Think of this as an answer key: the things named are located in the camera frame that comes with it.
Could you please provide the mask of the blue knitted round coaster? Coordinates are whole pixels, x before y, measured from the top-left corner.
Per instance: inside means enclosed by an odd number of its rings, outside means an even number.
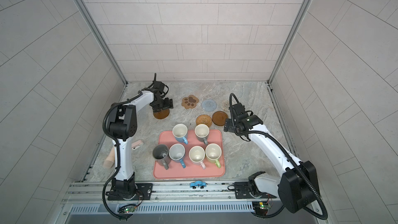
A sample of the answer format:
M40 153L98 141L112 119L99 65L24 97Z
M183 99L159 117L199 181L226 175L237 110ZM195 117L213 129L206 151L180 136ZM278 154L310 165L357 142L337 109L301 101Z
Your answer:
M202 102L202 108L206 112L213 112L217 108L217 103L212 99L207 99Z

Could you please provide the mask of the beige wooden cylinder object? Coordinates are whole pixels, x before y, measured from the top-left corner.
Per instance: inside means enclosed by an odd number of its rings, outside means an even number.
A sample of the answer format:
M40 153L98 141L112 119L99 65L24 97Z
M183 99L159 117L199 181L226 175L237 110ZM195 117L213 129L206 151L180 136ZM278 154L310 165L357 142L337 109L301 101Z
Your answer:
M108 156L105 158L105 160L103 162L103 168L105 168L105 169L112 168L115 164L115 156L116 156L115 147L112 147Z

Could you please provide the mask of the small blue toy car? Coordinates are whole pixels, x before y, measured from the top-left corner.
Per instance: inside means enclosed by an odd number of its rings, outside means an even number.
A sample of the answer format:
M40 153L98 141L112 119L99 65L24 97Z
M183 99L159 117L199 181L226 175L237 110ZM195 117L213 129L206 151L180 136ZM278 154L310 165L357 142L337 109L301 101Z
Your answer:
M197 189L197 188L204 189L206 186L207 186L207 184L201 180L197 180L197 181L190 183L190 188L192 188L192 189Z

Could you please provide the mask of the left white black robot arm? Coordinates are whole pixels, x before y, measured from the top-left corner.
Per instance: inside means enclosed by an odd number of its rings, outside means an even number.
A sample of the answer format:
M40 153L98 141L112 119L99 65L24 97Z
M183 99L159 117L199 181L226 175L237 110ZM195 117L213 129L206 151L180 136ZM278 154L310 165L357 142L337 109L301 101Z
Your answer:
M156 79L152 84L140 90L138 95L124 102L114 103L103 120L103 131L111 138L115 148L115 172L105 183L112 186L104 192L108 200L131 200L138 190L135 184L135 172L132 166L132 137L138 129L137 113L147 105L153 113L167 117L173 107L173 100L166 97L169 87Z

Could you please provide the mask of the right circuit board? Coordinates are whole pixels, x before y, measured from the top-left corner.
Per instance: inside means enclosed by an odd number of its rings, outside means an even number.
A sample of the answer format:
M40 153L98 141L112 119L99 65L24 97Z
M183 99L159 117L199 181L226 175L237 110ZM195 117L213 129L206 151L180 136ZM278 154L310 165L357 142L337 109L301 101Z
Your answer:
M266 216L272 206L268 202L252 202L252 207L255 214Z

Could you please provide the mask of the aluminium mounting rail frame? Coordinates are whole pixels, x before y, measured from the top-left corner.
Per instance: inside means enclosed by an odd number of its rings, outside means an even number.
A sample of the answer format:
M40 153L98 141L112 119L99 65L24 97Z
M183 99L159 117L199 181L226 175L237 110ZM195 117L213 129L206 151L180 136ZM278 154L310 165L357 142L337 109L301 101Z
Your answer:
M247 180L204 180L205 186L195 186L194 180L139 181L138 193L133 198L111 199L111 203L166 203L166 202L218 202L218 201L279 201L276 186L267 189L260 197L249 192ZM61 198L64 204L102 203L103 182L71 183Z

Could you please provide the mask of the left circuit board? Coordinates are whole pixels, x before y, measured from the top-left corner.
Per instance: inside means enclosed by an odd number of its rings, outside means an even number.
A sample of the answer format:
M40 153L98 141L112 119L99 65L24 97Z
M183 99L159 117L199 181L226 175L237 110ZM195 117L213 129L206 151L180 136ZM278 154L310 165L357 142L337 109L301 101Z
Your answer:
M135 204L128 204L118 209L119 214L132 214L136 210Z

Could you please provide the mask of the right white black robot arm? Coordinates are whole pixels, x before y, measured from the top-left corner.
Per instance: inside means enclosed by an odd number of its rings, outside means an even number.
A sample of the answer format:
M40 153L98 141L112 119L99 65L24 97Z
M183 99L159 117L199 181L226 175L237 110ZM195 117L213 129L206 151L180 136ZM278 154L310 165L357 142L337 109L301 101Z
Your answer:
M280 176L276 192L272 195L280 198L282 207L263 218L272 218L286 208L291 213L303 209L318 219L328 219L315 166L310 161L303 162L285 149L271 135L263 121L253 111L247 111L242 103L233 104L230 98L229 111L231 117L226 120L224 131L233 132L244 141L254 142L270 159Z

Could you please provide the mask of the dark grey mug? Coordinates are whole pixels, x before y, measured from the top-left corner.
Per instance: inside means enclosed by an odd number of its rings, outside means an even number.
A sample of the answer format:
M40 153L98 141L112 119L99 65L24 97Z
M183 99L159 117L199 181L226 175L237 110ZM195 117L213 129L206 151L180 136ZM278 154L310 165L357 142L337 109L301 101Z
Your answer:
M169 169L171 158L169 156L169 148L166 145L164 144L157 145L153 149L152 155L158 164L163 166L166 170Z

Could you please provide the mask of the pink small object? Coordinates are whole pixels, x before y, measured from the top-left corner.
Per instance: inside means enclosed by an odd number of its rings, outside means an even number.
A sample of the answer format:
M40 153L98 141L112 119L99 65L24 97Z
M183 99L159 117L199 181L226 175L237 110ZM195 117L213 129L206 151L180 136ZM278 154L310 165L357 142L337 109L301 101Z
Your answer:
M131 147L132 147L133 150L136 150L136 149L140 148L143 145L144 145L143 141L142 140L138 140L136 142L133 142Z

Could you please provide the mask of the circuit board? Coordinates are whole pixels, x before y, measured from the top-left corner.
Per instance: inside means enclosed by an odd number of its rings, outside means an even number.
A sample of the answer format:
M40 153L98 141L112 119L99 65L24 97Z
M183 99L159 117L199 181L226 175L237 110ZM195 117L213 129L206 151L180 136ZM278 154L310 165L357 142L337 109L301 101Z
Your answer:
M119 214L132 214L136 210L135 204L128 204L118 209Z
M252 202L252 207L255 214L266 216L272 206L268 202Z

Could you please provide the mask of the cork paw print coaster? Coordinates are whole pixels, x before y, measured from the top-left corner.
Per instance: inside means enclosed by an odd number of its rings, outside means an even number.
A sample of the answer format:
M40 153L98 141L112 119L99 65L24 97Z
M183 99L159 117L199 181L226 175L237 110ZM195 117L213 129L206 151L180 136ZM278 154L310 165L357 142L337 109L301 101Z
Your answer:
M198 103L199 103L199 99L196 96L189 95L189 96L182 98L181 105L185 109L194 109L197 107Z

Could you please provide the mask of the multicolour knitted round coaster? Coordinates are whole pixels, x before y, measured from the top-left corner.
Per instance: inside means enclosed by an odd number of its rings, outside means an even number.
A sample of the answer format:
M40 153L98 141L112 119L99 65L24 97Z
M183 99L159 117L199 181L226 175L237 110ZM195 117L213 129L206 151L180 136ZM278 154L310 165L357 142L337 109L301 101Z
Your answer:
M229 112L230 111L230 102L229 100L223 100L220 104L221 108L223 109L223 111L225 112Z

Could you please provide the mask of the brown wooden round coaster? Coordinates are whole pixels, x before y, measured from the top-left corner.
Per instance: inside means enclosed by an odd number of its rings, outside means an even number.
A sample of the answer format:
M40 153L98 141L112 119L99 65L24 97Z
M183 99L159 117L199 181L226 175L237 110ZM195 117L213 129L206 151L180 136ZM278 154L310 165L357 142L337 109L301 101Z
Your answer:
M153 112L153 116L156 119L165 119L166 117L168 117L170 114L170 110L166 109L166 110L160 110L159 112Z
M217 126L224 126L228 119L228 114L223 111L217 111L212 115L212 122Z

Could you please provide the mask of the woven rattan round coaster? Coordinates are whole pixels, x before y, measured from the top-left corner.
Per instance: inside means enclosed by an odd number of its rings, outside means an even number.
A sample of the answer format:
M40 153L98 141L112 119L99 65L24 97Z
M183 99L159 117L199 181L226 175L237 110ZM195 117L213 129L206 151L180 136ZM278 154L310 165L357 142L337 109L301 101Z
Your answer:
M196 125L205 124L210 128L212 125L212 118L209 115L199 115L195 122Z

